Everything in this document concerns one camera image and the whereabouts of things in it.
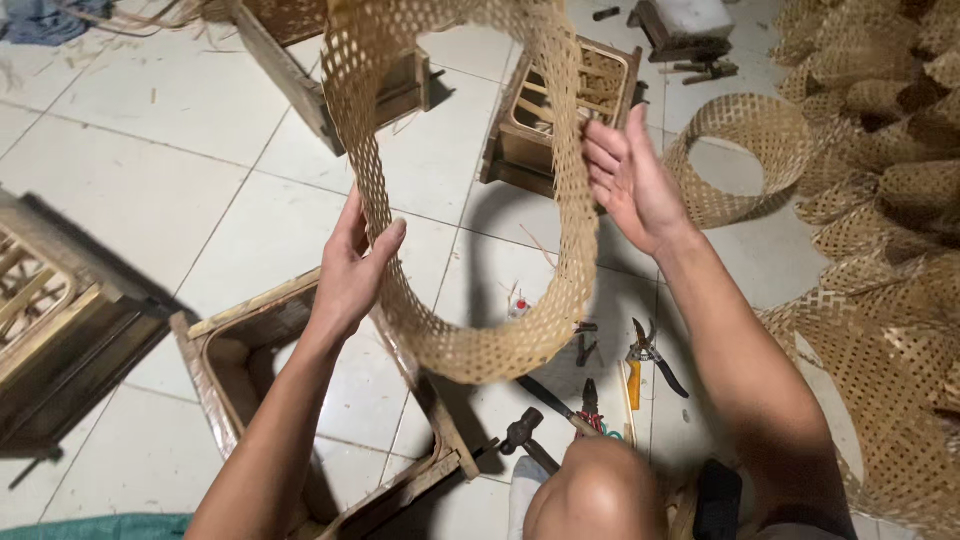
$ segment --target hammer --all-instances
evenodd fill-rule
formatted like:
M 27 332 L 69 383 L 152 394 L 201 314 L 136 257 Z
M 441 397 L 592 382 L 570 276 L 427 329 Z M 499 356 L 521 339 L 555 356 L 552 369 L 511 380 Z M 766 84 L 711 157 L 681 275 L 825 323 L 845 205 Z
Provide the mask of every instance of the hammer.
M 522 446 L 530 457 L 533 457 L 540 467 L 551 477 L 560 471 L 560 465 L 550 457 L 550 454 L 533 439 L 534 428 L 543 421 L 543 414 L 533 407 L 527 409 L 519 420 L 513 422 L 507 428 L 507 438 L 500 443 L 500 453 L 504 455 L 513 454 L 517 447 Z

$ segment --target yellow handle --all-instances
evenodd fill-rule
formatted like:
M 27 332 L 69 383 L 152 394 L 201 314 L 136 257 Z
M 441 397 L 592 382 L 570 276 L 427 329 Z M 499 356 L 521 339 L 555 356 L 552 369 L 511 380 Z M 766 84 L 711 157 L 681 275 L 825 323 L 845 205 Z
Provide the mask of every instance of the yellow handle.
M 627 360 L 627 363 L 630 364 L 630 377 L 627 379 L 630 410 L 640 410 L 640 361 Z

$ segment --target green wire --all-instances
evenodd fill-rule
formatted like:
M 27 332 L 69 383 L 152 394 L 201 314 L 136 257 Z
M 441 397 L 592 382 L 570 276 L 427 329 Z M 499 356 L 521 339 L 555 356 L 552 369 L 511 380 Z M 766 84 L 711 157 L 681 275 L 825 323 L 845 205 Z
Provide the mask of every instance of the green wire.
M 604 435 L 607 435 L 608 437 L 616 437 L 621 441 L 623 440 L 623 435 L 621 435 L 620 433 L 617 433 L 616 431 L 607 431 L 607 425 L 604 424 L 603 422 L 600 423 L 600 427 L 603 429 Z

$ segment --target hand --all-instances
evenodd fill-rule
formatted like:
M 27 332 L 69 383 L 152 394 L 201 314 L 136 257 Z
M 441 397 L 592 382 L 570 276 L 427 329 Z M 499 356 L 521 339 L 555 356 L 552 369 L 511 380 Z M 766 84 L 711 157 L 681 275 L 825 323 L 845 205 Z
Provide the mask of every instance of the hand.
M 680 189 L 660 164 L 646 130 L 646 105 L 630 111 L 626 132 L 591 121 L 584 128 L 590 190 L 627 239 L 654 256 L 696 227 Z
M 318 326 L 334 331 L 341 338 L 353 335 L 373 308 L 387 262 L 396 255 L 407 234 L 407 222 L 394 221 L 373 244 L 367 239 L 360 192 L 356 185 L 347 197 L 333 235 L 324 246 L 324 263 L 317 284 L 307 334 Z

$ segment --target wooden box frame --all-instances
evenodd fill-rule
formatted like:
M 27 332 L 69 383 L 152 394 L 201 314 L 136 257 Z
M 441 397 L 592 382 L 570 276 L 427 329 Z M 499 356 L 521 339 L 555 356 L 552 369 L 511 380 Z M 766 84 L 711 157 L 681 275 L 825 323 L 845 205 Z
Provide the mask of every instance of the wooden box frame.
M 310 130 L 337 156 L 345 153 L 330 117 L 324 87 L 283 49 L 312 36 L 298 36 L 291 42 L 278 42 L 242 0 L 228 0 L 230 14 L 240 37 L 260 67 L 280 88 Z M 383 79 L 376 102 L 376 124 L 389 124 L 420 109 L 430 110 L 430 57 L 415 47 L 400 55 L 400 60 Z
M 632 55 L 628 55 L 585 37 L 577 36 L 577 40 L 585 49 L 623 63 L 624 80 L 620 84 L 620 96 L 612 121 L 615 128 L 622 129 L 627 123 L 636 91 L 636 73 L 639 70 L 642 50 L 637 47 Z M 532 67 L 533 60 L 524 52 L 517 62 L 513 79 L 505 90 L 500 109 L 487 136 L 479 181 L 481 184 L 489 184 L 502 180 L 552 199 L 553 136 L 520 124 L 514 116 L 523 84 Z
M 233 452 L 273 382 L 272 350 L 299 338 L 306 327 L 320 272 L 317 268 L 193 326 L 187 323 L 185 313 L 171 318 L 173 333 L 224 458 Z M 377 310 L 372 313 L 374 321 Z M 425 372 L 411 358 L 396 354 L 394 358 L 433 429 L 433 454 L 339 515 L 323 468 L 311 462 L 296 522 L 291 527 L 293 537 L 361 537 L 458 469 L 467 479 L 476 478 L 479 470 L 474 458 L 495 448 L 497 439 L 471 454 Z
M 68 283 L 0 352 L 0 457 L 57 458 L 60 440 L 166 336 L 181 306 L 33 195 L 0 189 L 0 228 Z

